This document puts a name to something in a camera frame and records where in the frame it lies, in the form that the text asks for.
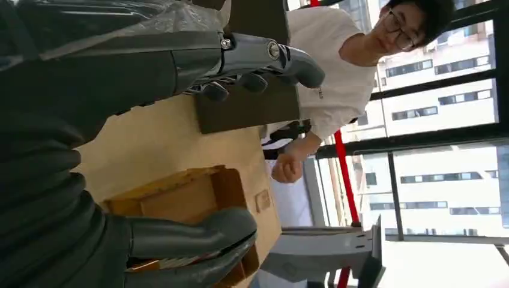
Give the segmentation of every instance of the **man's arm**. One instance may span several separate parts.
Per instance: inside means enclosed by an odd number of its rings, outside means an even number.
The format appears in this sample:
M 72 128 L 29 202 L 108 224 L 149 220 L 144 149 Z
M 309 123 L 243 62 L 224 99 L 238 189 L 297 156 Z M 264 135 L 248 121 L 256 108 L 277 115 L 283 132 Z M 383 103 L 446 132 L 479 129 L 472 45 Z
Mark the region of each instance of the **man's arm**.
M 318 150 L 322 139 L 309 132 L 303 139 L 294 140 L 285 153 L 279 155 L 272 177 L 280 183 L 293 183 L 303 175 L 303 161 Z
M 316 153 L 321 143 L 322 139 L 320 137 L 313 132 L 309 132 L 305 138 L 290 143 L 285 153 L 292 154 L 298 161 L 304 161 L 309 155 Z

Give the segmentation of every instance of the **building window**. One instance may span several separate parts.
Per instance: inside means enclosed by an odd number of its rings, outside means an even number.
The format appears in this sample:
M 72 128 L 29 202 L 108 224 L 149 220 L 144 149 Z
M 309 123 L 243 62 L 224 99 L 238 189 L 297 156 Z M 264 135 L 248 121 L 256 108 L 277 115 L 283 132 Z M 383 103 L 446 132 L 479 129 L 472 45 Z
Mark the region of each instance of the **building window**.
M 500 207 L 461 207 L 449 209 L 451 215 L 497 215 Z
M 386 235 L 397 235 L 397 228 L 385 228 Z
M 491 90 L 484 90 L 484 91 L 477 91 L 477 92 L 469 92 L 465 94 L 458 94 L 458 95 L 451 95 L 446 97 L 440 97 L 438 98 L 438 102 L 440 102 L 440 105 L 450 105 L 450 104 L 456 104 L 456 103 L 462 103 L 462 102 L 470 102 L 475 100 L 482 100 L 491 98 L 492 91 Z
M 493 179 L 498 178 L 498 170 L 490 170 L 490 171 L 486 171 L 486 173 L 488 173 Z
M 376 173 L 366 173 L 366 184 L 367 185 L 376 185 Z
M 403 66 L 393 67 L 385 70 L 387 77 L 413 73 L 433 67 L 433 60 L 426 60 L 417 63 L 407 64 Z
M 483 66 L 490 64 L 490 58 L 489 56 L 483 56 L 478 58 L 472 58 L 457 62 L 452 62 L 449 64 L 439 65 L 435 67 L 435 74 L 445 74 L 445 73 L 451 73 L 455 71 L 465 70 L 465 69 L 471 69 L 475 68 L 477 66 Z
M 393 113 L 393 120 L 403 120 L 438 114 L 436 106 Z
M 359 126 L 363 126 L 363 125 L 367 125 L 369 122 L 368 122 L 368 119 L 367 119 L 367 112 L 364 111 L 364 115 L 363 116 L 359 116 L 359 118 L 357 118 L 357 125 Z
M 394 203 L 371 203 L 371 210 L 393 210 Z M 400 203 L 401 209 L 440 209 L 447 208 L 447 201 Z
M 498 178 L 497 170 L 486 171 L 491 178 Z M 422 182 L 441 182 L 441 181 L 461 181 L 461 180 L 479 180 L 482 179 L 478 172 L 462 172 L 462 173 L 446 173 L 431 174 L 418 176 L 402 176 L 400 181 L 402 184 L 422 183 Z
M 394 203 L 371 203 L 371 210 L 394 210 Z

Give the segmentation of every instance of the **man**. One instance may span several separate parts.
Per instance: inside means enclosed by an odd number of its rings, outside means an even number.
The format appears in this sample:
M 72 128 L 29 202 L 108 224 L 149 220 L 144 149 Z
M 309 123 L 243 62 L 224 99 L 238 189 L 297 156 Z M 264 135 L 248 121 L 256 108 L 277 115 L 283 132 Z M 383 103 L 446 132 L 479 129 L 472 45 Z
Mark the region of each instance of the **man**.
M 298 87 L 302 119 L 311 120 L 312 128 L 278 156 L 273 178 L 281 183 L 300 179 L 302 161 L 325 138 L 364 113 L 378 61 L 429 44 L 444 31 L 453 12 L 453 0 L 390 0 L 368 34 L 343 10 L 315 7 L 288 12 L 291 46 L 311 55 L 327 76 L 319 89 Z M 287 124 L 266 125 L 261 136 Z

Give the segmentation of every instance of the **black sleeve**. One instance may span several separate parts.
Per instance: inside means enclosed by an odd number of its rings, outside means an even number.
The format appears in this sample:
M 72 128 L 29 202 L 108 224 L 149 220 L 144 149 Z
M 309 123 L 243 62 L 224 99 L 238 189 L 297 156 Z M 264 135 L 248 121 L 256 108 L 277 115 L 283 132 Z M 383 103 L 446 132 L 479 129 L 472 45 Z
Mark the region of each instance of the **black sleeve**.
M 123 57 L 0 72 L 0 287 L 122 287 L 130 231 L 71 170 L 109 116 L 170 96 L 145 85 L 173 91 L 161 54 Z

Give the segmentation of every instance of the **window frame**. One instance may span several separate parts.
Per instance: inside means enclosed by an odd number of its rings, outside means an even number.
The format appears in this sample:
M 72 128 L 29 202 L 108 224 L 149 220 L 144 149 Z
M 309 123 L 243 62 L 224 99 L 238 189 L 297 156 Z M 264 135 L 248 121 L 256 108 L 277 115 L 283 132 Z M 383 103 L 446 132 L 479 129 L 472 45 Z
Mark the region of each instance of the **window frame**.
M 437 149 L 443 146 L 476 143 L 509 139 L 509 97 L 497 97 L 497 95 L 509 95 L 509 2 L 503 0 L 490 0 L 465 7 L 456 12 L 454 20 L 448 27 L 448 31 L 467 27 L 488 20 L 493 21 L 494 37 L 492 41 L 496 57 L 488 59 L 492 68 L 486 71 L 478 71 L 467 75 L 440 79 L 427 83 L 406 86 L 372 94 L 371 100 L 381 100 L 401 95 L 414 94 L 433 89 L 493 79 L 496 87 L 493 87 L 491 97 L 494 99 L 498 111 L 497 123 L 484 124 L 475 127 L 463 127 L 424 133 L 391 136 L 380 139 L 362 140 L 359 142 L 346 143 L 347 155 L 387 153 L 389 172 L 391 175 L 391 187 L 394 199 L 394 211 L 398 235 L 386 235 L 389 241 L 420 241 L 420 242 L 452 242 L 452 243 L 476 243 L 476 244 L 509 244 L 509 238 L 504 237 L 479 237 L 479 236 L 441 236 L 441 235 L 404 235 L 401 210 L 398 193 L 398 181 L 394 168 L 394 152 L 409 151 L 411 149 Z M 316 153 L 316 159 L 336 158 L 337 152 L 334 145 L 324 145 Z

